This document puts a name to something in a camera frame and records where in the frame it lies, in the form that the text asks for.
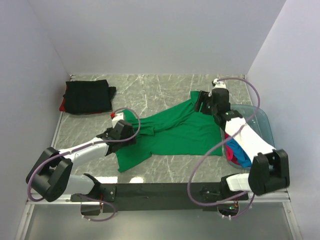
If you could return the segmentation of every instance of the gray wall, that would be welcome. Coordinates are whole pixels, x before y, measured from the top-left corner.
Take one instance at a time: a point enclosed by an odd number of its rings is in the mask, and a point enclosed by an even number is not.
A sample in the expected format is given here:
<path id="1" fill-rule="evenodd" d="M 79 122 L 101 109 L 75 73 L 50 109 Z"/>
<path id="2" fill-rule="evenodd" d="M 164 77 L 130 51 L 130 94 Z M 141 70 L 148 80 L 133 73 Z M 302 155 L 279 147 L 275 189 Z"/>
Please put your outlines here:
<path id="1" fill-rule="evenodd" d="M 0 1 L 0 239 L 14 239 L 26 176 L 51 143 L 68 74 L 26 0 Z"/>
<path id="2" fill-rule="evenodd" d="M 29 2 L 72 74 L 246 74 L 285 0 Z"/>
<path id="3" fill-rule="evenodd" d="M 248 73 L 276 146 L 289 154 L 289 194 L 305 240 L 320 239 L 319 9 L 318 0 L 287 0 Z"/>

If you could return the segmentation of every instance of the marble surface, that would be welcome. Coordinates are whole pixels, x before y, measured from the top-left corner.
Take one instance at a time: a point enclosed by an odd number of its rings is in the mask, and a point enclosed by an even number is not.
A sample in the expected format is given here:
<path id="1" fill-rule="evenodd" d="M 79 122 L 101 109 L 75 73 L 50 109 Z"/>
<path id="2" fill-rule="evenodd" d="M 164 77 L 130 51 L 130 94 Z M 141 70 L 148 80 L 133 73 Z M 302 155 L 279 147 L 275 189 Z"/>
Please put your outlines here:
<path id="1" fill-rule="evenodd" d="M 145 118 L 189 99 L 190 91 L 209 91 L 215 74 L 108 74 L 74 75 L 72 81 L 106 79 L 117 88 L 112 101 L 113 109 L 128 107 Z M 236 80 L 226 82 L 232 104 L 251 105 L 245 83 Z M 63 113 L 54 147 L 64 149 L 91 140 L 111 126 L 110 113 L 71 115 Z M 118 172 L 115 154 L 92 159 L 73 169 L 72 173 L 89 173 L 103 183 L 180 183 L 187 182 L 201 156 L 153 155 L 126 172 Z M 244 173 L 227 163 L 225 156 L 209 156 L 196 172 L 194 182 L 219 182 L 225 175 Z"/>

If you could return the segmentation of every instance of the green fabric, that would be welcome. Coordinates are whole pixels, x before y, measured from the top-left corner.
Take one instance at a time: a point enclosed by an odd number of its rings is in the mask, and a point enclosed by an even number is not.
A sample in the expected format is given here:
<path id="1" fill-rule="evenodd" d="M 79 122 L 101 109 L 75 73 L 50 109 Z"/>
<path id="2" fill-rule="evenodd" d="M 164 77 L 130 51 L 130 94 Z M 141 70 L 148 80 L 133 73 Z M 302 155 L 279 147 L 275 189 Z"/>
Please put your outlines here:
<path id="1" fill-rule="evenodd" d="M 136 144 L 123 147 L 115 154 L 119 172 L 124 172 L 155 155 L 204 155 L 221 142 L 219 126 L 214 118 L 194 111 L 199 92 L 192 91 L 191 98 L 183 103 L 142 118 Z M 136 131 L 138 120 L 128 110 L 125 120 L 133 124 Z M 211 155 L 222 155 L 218 148 Z"/>

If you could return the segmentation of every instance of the floor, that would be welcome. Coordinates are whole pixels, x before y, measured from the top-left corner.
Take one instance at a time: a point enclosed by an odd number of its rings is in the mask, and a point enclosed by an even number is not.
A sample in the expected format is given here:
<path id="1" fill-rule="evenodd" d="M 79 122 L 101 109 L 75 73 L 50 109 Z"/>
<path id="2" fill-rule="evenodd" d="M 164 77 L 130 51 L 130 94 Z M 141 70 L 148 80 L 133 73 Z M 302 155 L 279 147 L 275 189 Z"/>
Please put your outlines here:
<path id="1" fill-rule="evenodd" d="M 215 74 L 129 74 L 129 75 L 74 75 L 72 81 L 106 79 L 117 88 L 112 101 L 113 109 L 128 107 L 145 118 L 189 99 L 190 91 L 208 91 Z M 236 80 L 226 82 L 232 104 L 251 105 L 245 83 Z M 63 113 L 54 143 L 56 149 L 64 149 L 91 140 L 111 126 L 110 113 L 71 115 Z M 73 174 L 89 173 L 102 183 L 182 183 L 188 178 L 201 156 L 153 155 L 134 168 L 119 173 L 115 154 L 93 159 L 73 169 Z M 221 177 L 244 173 L 227 163 L 225 156 L 210 156 L 195 174 L 194 182 L 219 182 Z"/>

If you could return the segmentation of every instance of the black cloth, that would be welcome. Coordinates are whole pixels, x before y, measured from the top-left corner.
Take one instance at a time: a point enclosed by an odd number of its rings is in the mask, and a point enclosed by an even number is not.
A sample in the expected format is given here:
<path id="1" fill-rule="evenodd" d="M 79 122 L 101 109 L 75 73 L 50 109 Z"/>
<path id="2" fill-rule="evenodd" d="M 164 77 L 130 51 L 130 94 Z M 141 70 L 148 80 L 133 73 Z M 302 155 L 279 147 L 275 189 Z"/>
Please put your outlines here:
<path id="1" fill-rule="evenodd" d="M 103 113 L 112 110 L 116 87 L 107 80 L 67 81 L 64 108 L 70 114 Z"/>

